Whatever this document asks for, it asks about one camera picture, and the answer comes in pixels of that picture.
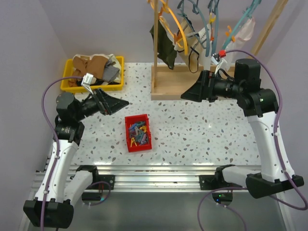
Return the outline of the orange clothes hanger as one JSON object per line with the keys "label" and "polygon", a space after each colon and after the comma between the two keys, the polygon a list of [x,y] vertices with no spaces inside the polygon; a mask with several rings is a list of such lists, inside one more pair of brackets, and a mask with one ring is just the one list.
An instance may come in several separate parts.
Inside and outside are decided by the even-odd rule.
{"label": "orange clothes hanger", "polygon": [[[186,39],[186,35],[184,33],[184,29],[181,26],[179,20],[177,19],[175,13],[168,5],[167,0],[147,0],[146,1],[151,8],[154,10],[154,19],[158,20],[162,23],[163,28],[167,30],[167,36],[171,39],[173,45],[177,48],[181,48],[184,51],[184,55],[188,55],[188,42]],[[163,13],[170,14],[173,18],[173,21],[176,23],[178,27],[179,33],[173,33],[170,30],[169,24],[166,19],[162,16]]]}

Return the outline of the grey-blue clothes hanger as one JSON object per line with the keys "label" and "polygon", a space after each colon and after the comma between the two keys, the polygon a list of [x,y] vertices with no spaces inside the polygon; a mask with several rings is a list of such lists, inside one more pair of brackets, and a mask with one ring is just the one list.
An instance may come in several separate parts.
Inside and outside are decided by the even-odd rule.
{"label": "grey-blue clothes hanger", "polygon": [[205,20],[205,16],[202,13],[201,9],[199,8],[199,1],[193,1],[193,0],[189,0],[189,2],[192,4],[192,12],[195,15],[199,15],[202,23],[203,23],[203,29],[205,30],[205,37],[202,37],[202,35],[199,34],[199,32],[194,31],[194,27],[192,26],[192,23],[190,23],[190,20],[188,19],[187,14],[184,12],[184,1],[181,0],[178,3],[177,9],[180,10],[180,16],[183,17],[187,23],[188,26],[190,27],[190,29],[192,29],[192,31],[194,32],[194,36],[196,37],[197,41],[199,42],[199,44],[201,45],[201,47],[205,50],[205,57],[209,57],[210,56],[210,34],[209,34],[209,29],[207,27],[207,21]]}

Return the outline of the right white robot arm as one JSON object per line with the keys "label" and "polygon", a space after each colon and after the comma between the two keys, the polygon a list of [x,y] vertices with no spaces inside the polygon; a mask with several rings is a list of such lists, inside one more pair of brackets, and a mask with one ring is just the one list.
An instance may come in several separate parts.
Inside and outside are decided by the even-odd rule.
{"label": "right white robot arm", "polygon": [[233,164],[216,169],[212,185],[225,189],[239,185],[248,189],[254,198],[262,198],[304,185],[302,176],[295,174],[281,137],[275,125],[278,102],[271,89],[261,88],[261,65],[253,59],[239,59],[234,76],[223,79],[219,73],[208,70],[200,73],[197,81],[181,99],[213,103],[218,97],[235,99],[251,126],[261,160],[261,170],[252,171]]}

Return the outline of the white lettered underwear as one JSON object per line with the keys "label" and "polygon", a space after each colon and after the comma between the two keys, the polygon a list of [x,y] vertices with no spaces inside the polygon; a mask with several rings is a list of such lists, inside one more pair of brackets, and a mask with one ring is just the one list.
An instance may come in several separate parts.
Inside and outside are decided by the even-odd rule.
{"label": "white lettered underwear", "polygon": [[199,40],[196,40],[193,45],[192,50],[192,64],[193,64],[193,71],[198,70],[198,67],[201,65],[204,70],[209,70],[211,66],[211,50],[212,50],[212,42],[209,40],[209,49],[206,48],[206,41],[207,41],[207,35],[206,35],[206,29],[202,28],[198,32],[198,38],[202,42],[200,44]]}

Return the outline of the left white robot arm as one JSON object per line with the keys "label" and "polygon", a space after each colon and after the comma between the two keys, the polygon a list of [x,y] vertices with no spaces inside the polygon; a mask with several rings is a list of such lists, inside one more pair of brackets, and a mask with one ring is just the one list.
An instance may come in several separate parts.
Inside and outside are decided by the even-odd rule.
{"label": "left white robot arm", "polygon": [[79,101],[74,94],[64,92],[56,99],[56,117],[50,163],[34,199],[24,203],[23,211],[33,226],[67,229],[74,216],[74,207],[83,192],[104,185],[113,187],[110,179],[103,179],[94,165],[79,166],[70,183],[67,176],[85,129],[82,120],[101,113],[110,116],[125,108],[129,102],[115,98],[98,88]]}

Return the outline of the dark green underwear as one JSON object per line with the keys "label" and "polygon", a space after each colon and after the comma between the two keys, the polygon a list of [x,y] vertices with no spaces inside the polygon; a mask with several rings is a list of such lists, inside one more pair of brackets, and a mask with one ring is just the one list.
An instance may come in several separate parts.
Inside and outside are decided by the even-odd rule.
{"label": "dark green underwear", "polygon": [[174,69],[177,51],[174,50],[174,45],[160,22],[158,22],[157,57],[161,59],[169,69]]}

